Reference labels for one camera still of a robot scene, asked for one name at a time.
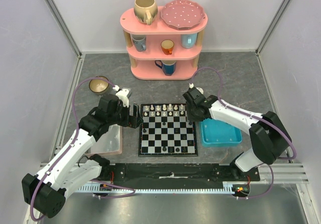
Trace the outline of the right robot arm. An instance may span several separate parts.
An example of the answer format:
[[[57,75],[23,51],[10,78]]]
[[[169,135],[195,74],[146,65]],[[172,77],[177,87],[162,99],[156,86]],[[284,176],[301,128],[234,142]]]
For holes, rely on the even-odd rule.
[[[242,180],[261,164],[271,165],[291,145],[291,138],[278,115],[253,113],[228,104],[217,96],[205,97],[200,88],[190,86],[183,104],[142,104],[135,111],[142,117],[138,154],[198,154],[196,123],[223,122],[248,134],[250,150],[241,153],[230,167],[230,176]]]

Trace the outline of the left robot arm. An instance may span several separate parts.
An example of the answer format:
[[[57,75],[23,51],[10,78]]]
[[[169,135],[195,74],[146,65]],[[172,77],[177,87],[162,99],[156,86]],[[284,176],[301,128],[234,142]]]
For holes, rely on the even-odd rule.
[[[109,161],[99,154],[76,170],[73,166],[87,150],[106,141],[113,126],[137,128],[141,124],[139,108],[134,105],[130,115],[129,89],[100,98],[98,106],[76,121],[76,130],[57,155],[35,175],[22,179],[24,201],[30,206],[30,218],[38,222],[58,214],[67,198],[88,181],[106,180],[110,175]]]

